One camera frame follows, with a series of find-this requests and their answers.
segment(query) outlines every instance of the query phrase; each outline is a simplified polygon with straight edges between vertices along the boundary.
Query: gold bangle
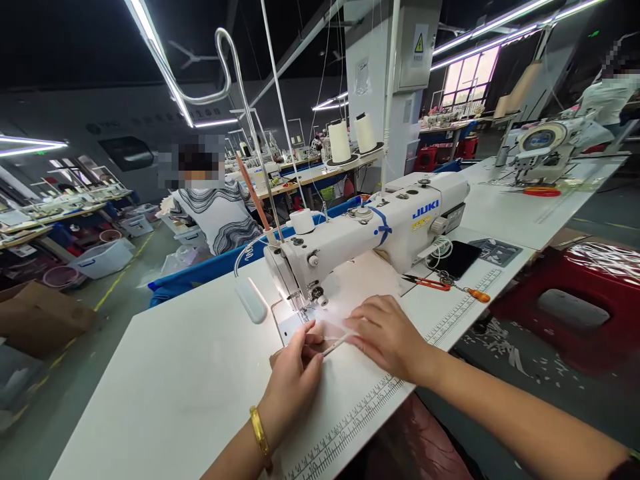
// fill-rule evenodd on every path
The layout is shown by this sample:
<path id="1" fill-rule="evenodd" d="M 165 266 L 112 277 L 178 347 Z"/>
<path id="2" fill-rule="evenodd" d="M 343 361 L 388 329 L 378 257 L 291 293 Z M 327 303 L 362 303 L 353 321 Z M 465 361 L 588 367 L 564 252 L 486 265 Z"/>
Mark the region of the gold bangle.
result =
<path id="1" fill-rule="evenodd" d="M 253 425 L 253 432 L 255 434 L 255 439 L 258 442 L 258 446 L 260 447 L 260 450 L 262 450 L 265 458 L 269 458 L 269 444 L 267 443 L 265 430 L 262 428 L 258 409 L 253 406 L 249 409 L 249 412 L 251 413 L 251 424 Z"/>

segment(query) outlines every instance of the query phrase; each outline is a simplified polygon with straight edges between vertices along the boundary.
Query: electrical box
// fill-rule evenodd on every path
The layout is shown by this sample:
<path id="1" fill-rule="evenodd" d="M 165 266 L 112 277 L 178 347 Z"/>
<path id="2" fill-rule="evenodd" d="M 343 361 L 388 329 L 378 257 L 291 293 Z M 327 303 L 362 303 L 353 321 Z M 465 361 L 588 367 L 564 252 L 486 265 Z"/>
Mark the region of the electrical box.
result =
<path id="1" fill-rule="evenodd" d="M 407 0 L 400 6 L 394 93 L 427 88 L 442 0 Z"/>

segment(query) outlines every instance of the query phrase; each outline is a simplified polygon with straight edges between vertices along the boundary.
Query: scissors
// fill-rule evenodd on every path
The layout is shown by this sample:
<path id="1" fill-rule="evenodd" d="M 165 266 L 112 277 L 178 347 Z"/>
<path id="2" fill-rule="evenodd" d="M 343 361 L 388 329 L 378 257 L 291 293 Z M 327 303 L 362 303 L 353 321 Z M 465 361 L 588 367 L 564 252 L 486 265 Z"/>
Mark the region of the scissors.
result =
<path id="1" fill-rule="evenodd" d="M 424 287 L 430 287 L 436 290 L 449 291 L 451 286 L 446 283 L 436 282 L 434 280 L 423 279 L 414 275 L 402 275 L 402 279 L 415 283 L 416 285 L 422 285 Z"/>
<path id="2" fill-rule="evenodd" d="M 524 193 L 534 197 L 559 197 L 562 195 L 560 190 L 552 187 L 528 187 L 521 190 L 508 190 L 503 193 Z"/>

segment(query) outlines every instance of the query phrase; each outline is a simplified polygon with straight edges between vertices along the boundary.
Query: black phone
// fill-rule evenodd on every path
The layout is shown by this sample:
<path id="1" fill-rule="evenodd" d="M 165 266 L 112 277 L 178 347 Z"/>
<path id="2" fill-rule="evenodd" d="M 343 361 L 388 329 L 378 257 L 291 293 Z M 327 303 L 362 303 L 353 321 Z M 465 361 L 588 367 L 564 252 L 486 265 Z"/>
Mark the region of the black phone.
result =
<path id="1" fill-rule="evenodd" d="M 480 258 L 482 249 L 458 240 L 454 240 L 451 243 L 453 244 L 453 249 L 450 256 L 440 259 L 440 262 L 431 257 L 428 266 L 436 270 L 444 270 L 452 279 L 460 280 L 473 262 Z"/>

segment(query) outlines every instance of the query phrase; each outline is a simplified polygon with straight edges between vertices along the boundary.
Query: concrete floor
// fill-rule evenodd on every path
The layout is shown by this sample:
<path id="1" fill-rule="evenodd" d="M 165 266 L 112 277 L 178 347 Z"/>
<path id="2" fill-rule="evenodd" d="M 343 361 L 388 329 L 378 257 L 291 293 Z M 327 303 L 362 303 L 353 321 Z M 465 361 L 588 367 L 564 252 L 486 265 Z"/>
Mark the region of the concrete floor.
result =
<path id="1" fill-rule="evenodd" d="M 483 138 L 478 158 L 492 155 L 499 139 L 499 134 L 489 134 L 486 139 Z M 640 189 L 629 186 L 632 181 L 635 180 L 624 177 L 610 179 L 601 190 L 621 188 L 594 195 L 568 227 L 640 248 L 640 217 L 635 214 Z M 151 292 L 144 285 L 153 280 L 154 272 L 159 272 L 166 255 L 179 246 L 164 224 L 157 225 L 154 233 L 134 239 L 133 242 L 138 249 L 145 246 L 124 274 L 120 272 L 88 282 L 72 293 L 86 305 L 94 307 L 120 278 L 100 306 L 99 322 L 66 350 L 58 366 L 42 371 L 34 383 L 47 379 L 46 382 L 17 405 L 16 411 L 24 406 L 27 408 L 8 433 L 0 437 L 0 479 L 49 478 L 132 316 L 148 307 Z M 528 373 L 539 373 L 535 371 L 537 364 L 534 359 L 545 356 L 555 358 L 550 347 L 532 334 L 521 331 L 509 322 L 503 326 L 509 330 L 510 342 L 520 349 Z M 583 391 L 574 385 L 578 381 L 573 380 L 573 373 L 566 374 L 569 377 L 563 380 L 560 388 L 555 386 L 555 382 L 539 385 L 535 378 L 525 377 L 510 367 L 506 359 L 494 358 L 494 353 L 488 352 L 479 343 L 465 338 L 456 348 L 480 368 L 567 410 L 628 445 L 640 445 L 640 431 L 633 428 L 640 419 L 640 412 L 633 408 L 639 404 L 640 388 L 638 380 L 633 380 L 637 376 L 633 375 L 636 369 L 626 366 L 618 377 L 606 377 L 602 381 L 576 375 L 579 384 L 585 387 Z M 430 392 L 420 391 L 419 394 L 476 460 L 487 478 L 531 478 L 480 426 Z"/>
<path id="2" fill-rule="evenodd" d="M 120 343 L 132 316 L 146 310 L 151 291 L 140 287 L 152 271 L 162 268 L 165 257 L 179 243 L 164 224 L 156 230 L 133 239 L 144 250 L 130 268 L 84 286 L 71 295 L 94 308 L 120 277 L 111 294 L 98 310 L 99 321 L 92 330 L 79 337 L 66 350 L 62 361 L 53 369 L 44 368 L 34 383 L 46 382 L 14 411 L 24 406 L 22 417 L 0 437 L 0 479 L 47 480 L 89 402 L 113 352 Z M 59 355 L 52 357 L 48 365 Z"/>

